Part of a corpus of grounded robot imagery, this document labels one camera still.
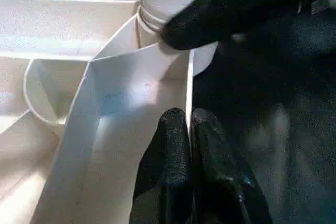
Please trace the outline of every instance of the white divider wall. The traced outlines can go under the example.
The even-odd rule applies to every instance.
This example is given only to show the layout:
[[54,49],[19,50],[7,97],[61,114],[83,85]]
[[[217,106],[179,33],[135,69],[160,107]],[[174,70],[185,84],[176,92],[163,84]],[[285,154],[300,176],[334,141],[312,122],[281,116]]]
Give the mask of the white divider wall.
[[128,223],[138,164],[161,114],[190,110],[189,65],[188,51],[165,44],[89,64],[32,223]]
[[0,4],[1,56],[92,57],[136,13],[139,0],[0,0]]
[[100,119],[101,90],[88,68],[31,223],[71,223]]

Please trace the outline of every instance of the dark background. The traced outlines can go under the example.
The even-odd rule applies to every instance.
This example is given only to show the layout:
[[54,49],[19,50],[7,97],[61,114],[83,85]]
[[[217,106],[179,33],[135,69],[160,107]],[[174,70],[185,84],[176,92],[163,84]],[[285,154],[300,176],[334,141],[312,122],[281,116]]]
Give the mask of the dark background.
[[246,154],[274,223],[336,219],[334,51],[322,47],[323,57],[305,51],[336,40],[332,29],[311,33],[273,21],[246,43],[221,43],[194,78],[193,106],[214,112]]

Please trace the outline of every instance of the white plastic panel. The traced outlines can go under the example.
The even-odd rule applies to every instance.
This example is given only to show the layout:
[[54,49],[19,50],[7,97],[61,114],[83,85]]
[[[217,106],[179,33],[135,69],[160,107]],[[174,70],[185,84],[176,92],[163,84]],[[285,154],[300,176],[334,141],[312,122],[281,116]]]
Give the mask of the white plastic panel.
[[92,57],[136,13],[138,2],[0,0],[0,56]]
[[51,125],[65,124],[86,65],[82,61],[32,60],[24,82],[30,109]]
[[190,110],[189,65],[189,52],[164,44],[90,63],[32,223],[128,223],[161,114]]
[[27,109],[23,78],[29,60],[0,57],[0,134]]
[[29,111],[0,134],[1,223],[29,223],[57,144],[57,135]]

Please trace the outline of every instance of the gloved hand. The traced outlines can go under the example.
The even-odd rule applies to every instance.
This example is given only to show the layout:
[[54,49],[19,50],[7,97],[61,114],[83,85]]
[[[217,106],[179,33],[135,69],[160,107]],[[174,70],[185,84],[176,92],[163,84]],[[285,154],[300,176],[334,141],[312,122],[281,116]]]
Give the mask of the gloved hand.
[[161,116],[139,165],[130,223],[272,223],[235,140],[205,110],[194,111],[192,124],[191,158],[184,112]]
[[[281,18],[278,21],[279,27],[283,27],[287,33],[290,34],[293,28],[296,29],[298,26],[300,28],[301,24],[305,24],[304,31],[312,28],[312,32],[303,37],[303,43],[315,41],[323,46],[322,41],[311,39],[311,34],[318,31],[317,27],[322,27],[322,33],[324,33],[330,22],[325,23],[325,15],[320,13],[310,20],[311,12],[324,8],[319,6],[319,2],[312,4],[314,1],[316,0],[194,0],[167,22],[161,37],[173,48],[192,49],[211,42],[228,40],[234,33],[246,33],[268,20]],[[333,29],[330,31],[332,36],[336,34]],[[292,41],[300,39],[300,32],[299,29]],[[283,38],[276,37],[275,40],[281,41],[286,33],[281,36]]]

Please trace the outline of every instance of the white tray compartment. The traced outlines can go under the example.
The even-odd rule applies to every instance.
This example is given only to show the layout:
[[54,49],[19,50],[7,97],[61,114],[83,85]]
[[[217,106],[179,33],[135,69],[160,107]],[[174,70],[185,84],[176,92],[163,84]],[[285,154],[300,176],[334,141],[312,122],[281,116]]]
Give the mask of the white tray compartment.
[[154,44],[90,63],[32,223],[128,223],[161,114],[190,111],[189,54]]

